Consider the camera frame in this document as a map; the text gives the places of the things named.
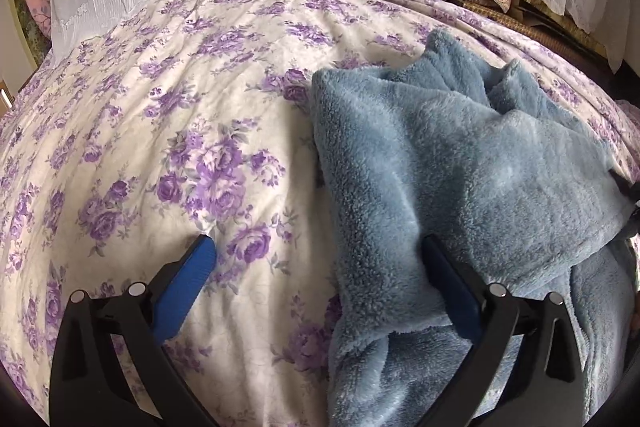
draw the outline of metal bolt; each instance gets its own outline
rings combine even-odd
[[[84,292],[82,290],[76,290],[71,294],[71,302],[78,304],[84,299]]]
[[[494,282],[489,285],[489,292],[496,297],[504,297],[507,295],[507,288],[502,286],[499,282]]]
[[[553,304],[560,305],[564,303],[564,299],[559,293],[551,292],[549,293],[549,300],[553,302]]]
[[[131,295],[132,297],[137,297],[138,295],[142,295],[145,291],[146,291],[146,284],[143,282],[134,282],[131,286],[129,286],[129,289],[127,290],[129,295]]]

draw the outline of blue gripper pad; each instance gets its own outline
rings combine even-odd
[[[427,279],[441,293],[456,333],[476,344],[482,338],[480,304],[442,248],[431,237],[422,242]]]
[[[201,235],[188,260],[164,290],[154,307],[152,334],[156,344],[173,338],[180,331],[191,306],[216,267],[216,245]]]

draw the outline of floral bedspread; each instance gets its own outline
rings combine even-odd
[[[640,132],[583,74],[439,0],[161,0],[47,61],[0,128],[0,360],[47,417],[72,291],[149,280],[194,237],[218,267],[166,349],[226,426],[327,425],[340,316],[308,117],[321,67],[404,66],[446,25],[487,61],[520,58],[640,178]],[[114,345],[153,410],[121,338]]]

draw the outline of white wall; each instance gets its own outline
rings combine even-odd
[[[0,78],[16,96],[35,70],[36,64],[20,28],[14,0],[0,0]]]

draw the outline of blue fleece blanket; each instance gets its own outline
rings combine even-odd
[[[633,306],[632,272],[602,250],[633,208],[606,148],[519,63],[493,68],[443,31],[403,70],[318,71],[312,118],[343,309],[329,357],[332,425],[414,425],[466,355],[418,255],[428,233],[514,295],[565,296],[590,415],[609,389],[596,380],[619,374]],[[618,310],[607,317],[617,322],[598,323],[601,309]],[[499,397],[516,348],[479,412]]]

